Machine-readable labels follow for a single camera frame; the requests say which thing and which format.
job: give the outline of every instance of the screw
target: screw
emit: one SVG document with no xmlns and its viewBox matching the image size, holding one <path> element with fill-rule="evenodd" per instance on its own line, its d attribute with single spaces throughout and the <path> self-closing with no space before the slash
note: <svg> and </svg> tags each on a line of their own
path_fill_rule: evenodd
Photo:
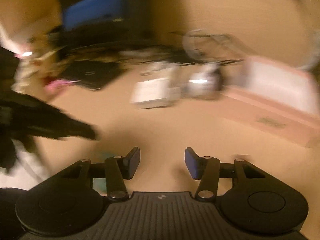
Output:
<svg viewBox="0 0 320 240">
<path fill-rule="evenodd" d="M 203 199 L 212 198 L 214 193 L 210 190 L 201 190 L 198 192 L 198 196 Z"/>
<path fill-rule="evenodd" d="M 110 197 L 113 199 L 121 199 L 124 198 L 126 196 L 126 193 L 122 190 L 115 190 L 112 191 L 110 194 Z"/>
</svg>

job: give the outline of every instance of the brown wall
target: brown wall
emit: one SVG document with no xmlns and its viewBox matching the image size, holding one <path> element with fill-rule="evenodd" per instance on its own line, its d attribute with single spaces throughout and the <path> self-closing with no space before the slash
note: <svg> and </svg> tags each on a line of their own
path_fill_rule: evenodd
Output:
<svg viewBox="0 0 320 240">
<path fill-rule="evenodd" d="M 57 0 L 12 1 L 0 0 L 0 21 L 9 36 L 42 17 L 50 26 L 60 23 Z M 311 27 L 297 0 L 151 0 L 154 28 L 162 43 L 180 43 L 179 37 L 168 34 L 171 31 L 206 28 L 231 33 L 259 54 L 291 65 L 303 62 L 310 49 L 310 30 L 320 29 L 320 0 L 304 3 Z"/>
</svg>

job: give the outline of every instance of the white logo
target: white logo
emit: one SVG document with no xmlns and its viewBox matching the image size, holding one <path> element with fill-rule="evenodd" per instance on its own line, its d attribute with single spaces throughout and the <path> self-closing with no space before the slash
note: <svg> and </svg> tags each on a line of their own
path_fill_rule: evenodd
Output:
<svg viewBox="0 0 320 240">
<path fill-rule="evenodd" d="M 158 196 L 157 198 L 158 199 L 164 199 L 164 198 L 166 198 L 167 196 L 166 195 L 161 195 L 161 196 Z"/>
</svg>

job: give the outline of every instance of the tan tabletop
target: tan tabletop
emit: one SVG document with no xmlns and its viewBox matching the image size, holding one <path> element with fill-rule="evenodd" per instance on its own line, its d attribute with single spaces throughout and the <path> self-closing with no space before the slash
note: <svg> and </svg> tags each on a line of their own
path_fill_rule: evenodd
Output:
<svg viewBox="0 0 320 240">
<path fill-rule="evenodd" d="M 130 98 L 134 85 L 141 81 L 140 68 L 128 71 L 100 91 L 69 87 L 52 102 L 71 116 L 94 124 L 101 136 L 99 141 L 37 138 L 53 173 L 79 159 L 102 162 L 106 152 L 124 156 L 137 146 L 141 161 L 134 178 L 126 181 L 129 192 L 194 193 L 198 182 L 191 179 L 185 166 L 186 147 L 221 162 L 231 163 L 236 155 L 247 155 L 248 161 L 306 197 L 309 215 L 301 232 L 309 239 L 320 239 L 319 148 L 303 148 L 215 116 L 214 101 L 181 99 L 172 107 L 138 110 Z M 230 179 L 220 179 L 218 193 L 230 187 Z"/>
</svg>

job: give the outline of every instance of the table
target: table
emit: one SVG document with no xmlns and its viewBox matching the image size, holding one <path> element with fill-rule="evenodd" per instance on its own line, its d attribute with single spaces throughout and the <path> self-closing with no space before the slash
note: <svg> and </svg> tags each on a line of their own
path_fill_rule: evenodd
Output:
<svg viewBox="0 0 320 240">
<path fill-rule="evenodd" d="M 200 156 L 233 162 L 236 155 L 301 192 L 309 203 L 309 215 L 301 232 L 309 239 L 320 236 L 320 148 L 304 148 L 277 136 L 213 114 L 214 101 L 182 99 L 174 106 L 136 109 L 130 104 L 134 85 L 141 81 L 141 66 L 133 67 L 100 91 L 78 86 L 51 103 L 72 117 L 94 124 L 99 141 L 67 138 L 36 141 L 52 173 L 79 159 L 102 162 L 104 153 L 126 155 L 141 149 L 140 166 L 130 181 L 132 191 L 191 191 L 198 186 L 184 163 L 184 150 L 192 147 Z M 231 187 L 220 179 L 218 194 Z"/>
</svg>

